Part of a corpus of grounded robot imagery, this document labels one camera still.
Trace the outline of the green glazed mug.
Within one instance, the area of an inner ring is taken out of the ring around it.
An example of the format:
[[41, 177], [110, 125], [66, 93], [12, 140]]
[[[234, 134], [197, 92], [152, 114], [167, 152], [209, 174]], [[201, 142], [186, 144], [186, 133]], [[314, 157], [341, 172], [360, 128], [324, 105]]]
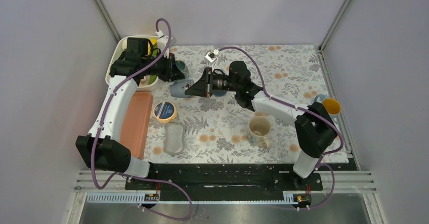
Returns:
[[185, 79], [188, 79], [189, 78], [189, 69], [188, 69], [187, 65], [185, 64], [185, 62], [183, 62], [181, 60], [176, 60], [176, 66], [183, 73]]

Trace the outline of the beige seahorse mug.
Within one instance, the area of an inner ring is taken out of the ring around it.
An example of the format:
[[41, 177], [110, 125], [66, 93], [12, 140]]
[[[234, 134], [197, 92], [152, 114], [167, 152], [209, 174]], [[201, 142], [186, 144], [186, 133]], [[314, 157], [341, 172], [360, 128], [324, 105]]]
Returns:
[[271, 149], [271, 123], [263, 116], [254, 116], [248, 123], [247, 138], [251, 146], [261, 147], [265, 150]]

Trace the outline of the small grey cup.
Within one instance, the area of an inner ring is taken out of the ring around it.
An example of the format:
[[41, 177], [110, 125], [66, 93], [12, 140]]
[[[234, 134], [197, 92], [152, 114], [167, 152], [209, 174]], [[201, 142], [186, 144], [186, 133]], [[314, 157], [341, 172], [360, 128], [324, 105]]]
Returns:
[[169, 87], [170, 96], [174, 98], [191, 98], [192, 95], [185, 94], [185, 91], [194, 84], [192, 79], [175, 81]]

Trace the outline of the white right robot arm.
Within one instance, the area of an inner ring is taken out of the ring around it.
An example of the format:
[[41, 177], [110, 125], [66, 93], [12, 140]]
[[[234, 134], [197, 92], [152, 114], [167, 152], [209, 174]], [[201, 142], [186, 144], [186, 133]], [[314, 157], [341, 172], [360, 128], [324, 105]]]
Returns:
[[251, 73], [243, 61], [232, 62], [227, 75], [216, 74], [212, 68], [206, 67], [200, 79], [189, 86], [185, 94], [209, 98], [215, 91], [234, 92], [234, 98], [242, 108], [269, 114], [295, 127], [302, 151], [293, 166], [290, 183], [295, 189], [304, 189], [323, 153], [339, 135], [325, 107], [318, 102], [308, 106], [293, 105], [270, 97], [264, 87], [252, 82]]

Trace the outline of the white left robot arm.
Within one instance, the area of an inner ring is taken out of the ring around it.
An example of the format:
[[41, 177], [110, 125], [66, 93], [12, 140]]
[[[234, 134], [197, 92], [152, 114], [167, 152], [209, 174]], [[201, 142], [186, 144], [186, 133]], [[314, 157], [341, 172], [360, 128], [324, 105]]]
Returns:
[[99, 115], [87, 135], [78, 136], [75, 142], [92, 174], [106, 170], [137, 177], [144, 189], [156, 185], [157, 176], [150, 171], [151, 164], [133, 156], [120, 138], [129, 104], [144, 76], [156, 75], [166, 81], [183, 78], [169, 53], [170, 42], [169, 36], [164, 35], [157, 40], [156, 48], [148, 49], [143, 37], [128, 37], [127, 48], [110, 66], [108, 91]]

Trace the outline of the dark blue ribbed cup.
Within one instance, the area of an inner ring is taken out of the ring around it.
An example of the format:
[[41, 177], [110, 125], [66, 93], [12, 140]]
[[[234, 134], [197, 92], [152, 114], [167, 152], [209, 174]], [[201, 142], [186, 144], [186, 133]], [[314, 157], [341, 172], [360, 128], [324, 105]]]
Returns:
[[212, 95], [215, 97], [223, 97], [227, 94], [227, 91], [213, 91]]

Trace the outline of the blue butterfly mug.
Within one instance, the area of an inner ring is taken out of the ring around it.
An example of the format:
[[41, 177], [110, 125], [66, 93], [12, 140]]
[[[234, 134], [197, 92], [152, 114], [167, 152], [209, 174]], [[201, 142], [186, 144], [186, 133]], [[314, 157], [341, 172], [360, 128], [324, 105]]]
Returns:
[[319, 94], [314, 97], [313, 102], [321, 103], [332, 119], [341, 113], [342, 107], [336, 99]]

